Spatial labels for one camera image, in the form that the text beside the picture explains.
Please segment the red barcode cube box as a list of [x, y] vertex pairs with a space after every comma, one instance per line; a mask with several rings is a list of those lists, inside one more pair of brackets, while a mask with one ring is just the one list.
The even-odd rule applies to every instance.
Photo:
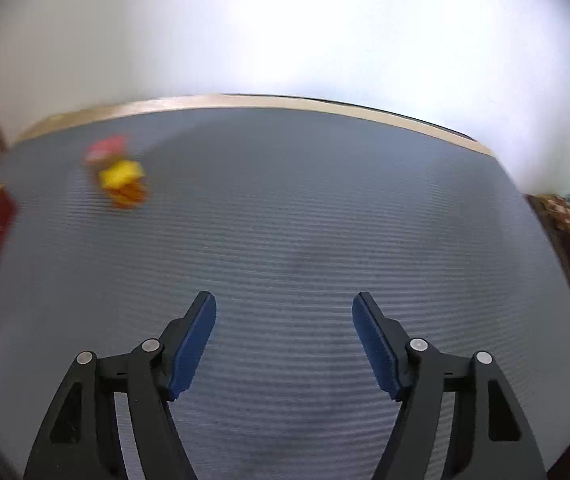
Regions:
[[109, 166], [122, 159], [128, 153], [128, 138], [117, 134], [107, 136], [90, 145], [86, 151], [84, 162], [88, 166]]

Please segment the yellow red striped box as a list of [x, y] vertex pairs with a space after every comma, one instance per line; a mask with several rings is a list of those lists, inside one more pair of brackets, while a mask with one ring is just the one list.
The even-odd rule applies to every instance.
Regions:
[[131, 209], [142, 205], [147, 198], [145, 177], [139, 162], [120, 159], [99, 171], [98, 182], [115, 207]]

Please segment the grey honeycomb table mat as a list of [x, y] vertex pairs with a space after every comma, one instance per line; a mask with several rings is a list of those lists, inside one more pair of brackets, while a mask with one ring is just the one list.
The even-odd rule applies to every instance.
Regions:
[[[128, 138], [145, 202], [115, 207], [90, 145]], [[74, 357], [128, 352], [198, 292], [217, 322], [171, 406], [203, 479], [367, 479], [398, 408], [351, 321], [370, 292], [443, 352], [490, 352], [543, 460], [570, 445], [570, 289], [491, 156], [305, 110], [179, 110], [23, 141], [0, 248], [0, 455], [23, 470]]]

